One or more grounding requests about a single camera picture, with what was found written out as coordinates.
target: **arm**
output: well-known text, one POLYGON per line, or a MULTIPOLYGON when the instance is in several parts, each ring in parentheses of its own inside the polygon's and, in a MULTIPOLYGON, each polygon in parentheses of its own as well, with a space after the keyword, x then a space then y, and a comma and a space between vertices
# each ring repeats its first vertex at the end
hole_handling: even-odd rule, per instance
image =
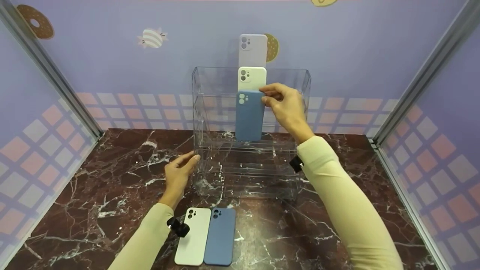
POLYGON ((298 154, 355 269, 403 269, 385 224, 329 144, 313 136, 298 146, 298 154))
POLYGON ((183 198, 188 176, 197 165, 199 155, 182 155, 165 166, 166 190, 147 213, 137 231, 117 255, 109 270, 149 270, 170 233, 167 220, 183 198))
POLYGON ((151 269, 170 233, 167 220, 172 216, 172 208, 162 203, 155 204, 108 269, 151 269))
POLYGON ((303 172, 325 204, 335 230, 347 247, 355 269, 403 269, 382 219, 338 162, 329 144, 314 135, 305 121, 301 94, 282 84, 260 88, 264 104, 293 135, 303 172))

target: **lavender phone case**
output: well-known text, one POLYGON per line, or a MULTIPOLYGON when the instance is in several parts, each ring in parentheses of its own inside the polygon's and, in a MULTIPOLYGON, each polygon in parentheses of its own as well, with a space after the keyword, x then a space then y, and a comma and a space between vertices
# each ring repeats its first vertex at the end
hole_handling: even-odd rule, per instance
POLYGON ((242 34, 239 42, 239 67, 266 66, 267 36, 261 34, 242 34))
POLYGON ((232 208, 212 209, 205 248, 205 264, 229 266, 232 263, 235 215, 232 208))
POLYGON ((259 90, 239 90, 237 93, 235 137, 239 141, 259 141, 262 138, 265 105, 259 90))

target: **white phone case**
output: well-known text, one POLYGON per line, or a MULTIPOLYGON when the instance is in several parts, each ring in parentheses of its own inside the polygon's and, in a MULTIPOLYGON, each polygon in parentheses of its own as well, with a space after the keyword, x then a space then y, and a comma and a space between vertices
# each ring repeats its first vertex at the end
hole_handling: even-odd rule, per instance
POLYGON ((184 238, 180 238, 175 254, 176 264, 199 266, 204 262, 211 214, 212 211, 208 208, 187 209, 184 223, 190 227, 190 231, 184 238))
POLYGON ((242 34, 239 40, 239 67, 265 67, 268 38, 259 34, 242 34))
POLYGON ((267 84, 267 70, 263 67, 240 67, 238 90, 257 90, 267 84))

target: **hand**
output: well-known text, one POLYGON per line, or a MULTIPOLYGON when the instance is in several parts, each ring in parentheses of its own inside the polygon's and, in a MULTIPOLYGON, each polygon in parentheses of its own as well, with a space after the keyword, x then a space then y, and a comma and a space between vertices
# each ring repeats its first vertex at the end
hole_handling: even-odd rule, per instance
POLYGON ((188 177, 193 173, 200 155, 193 155, 193 151, 179 156, 174 161, 165 165, 166 189, 159 203, 170 206, 173 210, 183 198, 188 177))
POLYGON ((307 124, 302 95, 296 89, 280 83, 260 88, 265 93, 262 102, 272 108, 276 120, 301 144, 315 136, 307 124))

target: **candy illustration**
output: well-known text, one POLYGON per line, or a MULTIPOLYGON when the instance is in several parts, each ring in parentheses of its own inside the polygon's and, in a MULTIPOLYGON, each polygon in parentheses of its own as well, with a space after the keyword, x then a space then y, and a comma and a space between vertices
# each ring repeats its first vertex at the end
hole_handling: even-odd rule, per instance
POLYGON ((139 38, 139 45, 142 45, 143 48, 159 48, 162 46, 164 41, 167 41, 167 33, 162 33, 162 29, 158 30, 147 28, 144 30, 143 36, 137 36, 139 38))

